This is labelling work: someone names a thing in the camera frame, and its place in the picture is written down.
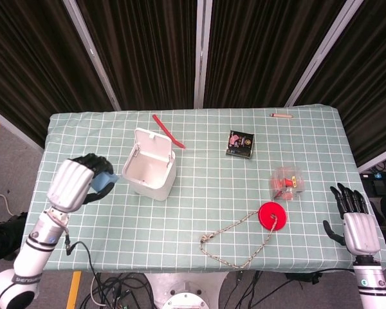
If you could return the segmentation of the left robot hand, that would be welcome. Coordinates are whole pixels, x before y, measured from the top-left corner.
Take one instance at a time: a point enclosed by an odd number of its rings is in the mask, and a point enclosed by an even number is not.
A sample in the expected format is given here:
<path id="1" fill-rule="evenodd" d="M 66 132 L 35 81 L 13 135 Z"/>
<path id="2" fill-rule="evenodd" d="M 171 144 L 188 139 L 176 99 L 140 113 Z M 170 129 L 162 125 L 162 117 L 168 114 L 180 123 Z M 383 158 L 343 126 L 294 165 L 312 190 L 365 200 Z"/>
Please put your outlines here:
<path id="1" fill-rule="evenodd" d="M 107 196 L 118 181 L 112 164 L 103 156 L 89 153 L 65 160 L 47 193 L 50 205 L 65 213 Z"/>

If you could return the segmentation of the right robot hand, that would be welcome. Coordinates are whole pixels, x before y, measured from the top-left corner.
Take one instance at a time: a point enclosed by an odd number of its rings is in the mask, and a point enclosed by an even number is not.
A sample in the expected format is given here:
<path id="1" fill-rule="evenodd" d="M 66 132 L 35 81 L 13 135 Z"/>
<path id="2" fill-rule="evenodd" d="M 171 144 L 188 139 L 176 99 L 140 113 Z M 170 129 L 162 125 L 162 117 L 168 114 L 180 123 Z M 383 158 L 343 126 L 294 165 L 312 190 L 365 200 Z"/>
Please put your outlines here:
<path id="1" fill-rule="evenodd" d="M 323 221 L 326 234 L 345 246 L 354 256 L 374 256 L 381 249 L 376 224 L 369 214 L 365 198 L 356 190 L 338 183 L 330 187 L 340 213 L 344 234 L 336 234 L 328 221 Z"/>

